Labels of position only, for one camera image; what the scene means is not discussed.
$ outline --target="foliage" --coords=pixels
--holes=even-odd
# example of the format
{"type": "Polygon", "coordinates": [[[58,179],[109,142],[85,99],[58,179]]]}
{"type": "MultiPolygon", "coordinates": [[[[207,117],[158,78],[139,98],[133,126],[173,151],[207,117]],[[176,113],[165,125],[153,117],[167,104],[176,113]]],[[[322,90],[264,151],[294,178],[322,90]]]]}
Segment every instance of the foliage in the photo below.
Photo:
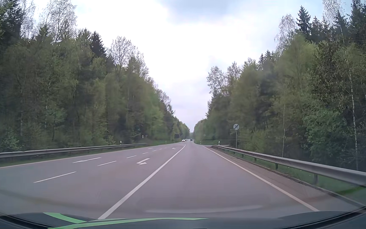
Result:
{"type": "Polygon", "coordinates": [[[33,28],[34,5],[0,1],[0,152],[188,138],[142,53],[77,30],[75,8],[51,0],[33,28]]]}
{"type": "Polygon", "coordinates": [[[296,20],[283,16],[276,51],[249,58],[233,81],[211,69],[196,142],[235,146],[238,123],[239,148],[366,171],[366,3],[353,0],[351,14],[323,4],[322,20],[303,6],[296,20]]]}

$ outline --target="road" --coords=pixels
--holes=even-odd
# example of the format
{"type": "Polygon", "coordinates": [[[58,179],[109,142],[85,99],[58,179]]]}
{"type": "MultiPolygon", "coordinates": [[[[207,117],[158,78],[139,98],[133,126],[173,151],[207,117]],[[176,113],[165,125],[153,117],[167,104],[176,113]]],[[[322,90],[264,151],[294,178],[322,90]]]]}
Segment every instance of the road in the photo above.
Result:
{"type": "Polygon", "coordinates": [[[0,168],[0,212],[281,217],[356,206],[193,142],[0,168]]]}

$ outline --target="white dashed line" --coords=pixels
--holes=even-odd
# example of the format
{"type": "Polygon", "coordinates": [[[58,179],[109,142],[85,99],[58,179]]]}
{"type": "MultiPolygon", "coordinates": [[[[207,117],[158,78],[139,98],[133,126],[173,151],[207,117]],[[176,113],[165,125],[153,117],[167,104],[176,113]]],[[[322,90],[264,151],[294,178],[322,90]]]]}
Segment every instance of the white dashed line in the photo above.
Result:
{"type": "Polygon", "coordinates": [[[73,162],[73,163],[85,162],[85,161],[95,160],[95,159],[100,159],[100,157],[96,157],[96,158],[92,158],[92,159],[87,159],[87,160],[81,160],[81,161],[75,161],[75,162],[73,162]]]}
{"type": "Polygon", "coordinates": [[[61,177],[61,176],[66,176],[66,175],[69,175],[69,174],[72,174],[72,173],[75,173],[75,172],[69,172],[69,173],[66,173],[66,174],[63,174],[63,175],[54,176],[54,177],[46,178],[46,179],[43,179],[43,180],[38,180],[38,181],[35,181],[34,183],[39,183],[39,182],[42,182],[42,181],[45,181],[45,180],[50,180],[50,179],[53,179],[53,178],[58,178],[58,177],[61,177]]]}
{"type": "Polygon", "coordinates": [[[106,164],[113,163],[113,162],[116,162],[116,161],[112,161],[112,162],[108,162],[108,163],[100,164],[100,165],[98,165],[98,166],[106,165],[106,164]]]}

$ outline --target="cloud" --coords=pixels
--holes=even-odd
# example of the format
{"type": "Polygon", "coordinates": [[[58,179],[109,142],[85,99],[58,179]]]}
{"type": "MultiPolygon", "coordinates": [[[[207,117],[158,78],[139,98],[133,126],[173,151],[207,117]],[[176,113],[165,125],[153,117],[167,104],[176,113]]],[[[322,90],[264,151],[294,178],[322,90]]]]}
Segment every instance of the cloud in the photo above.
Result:
{"type": "MultiPolygon", "coordinates": [[[[47,0],[35,0],[42,8],[47,0]]],[[[303,5],[321,18],[321,1],[73,0],[78,27],[97,31],[109,47],[125,36],[144,54],[150,76],[191,129],[207,112],[207,72],[274,50],[278,24],[303,5]]]]}

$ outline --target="guardrail post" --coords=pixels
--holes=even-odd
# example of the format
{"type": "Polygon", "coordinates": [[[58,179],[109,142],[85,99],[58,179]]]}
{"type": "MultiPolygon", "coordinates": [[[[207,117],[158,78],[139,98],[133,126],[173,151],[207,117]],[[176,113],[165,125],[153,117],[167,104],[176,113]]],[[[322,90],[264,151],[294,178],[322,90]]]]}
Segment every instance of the guardrail post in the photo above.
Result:
{"type": "Polygon", "coordinates": [[[317,185],[317,182],[318,182],[318,175],[314,174],[313,184],[317,185]]]}

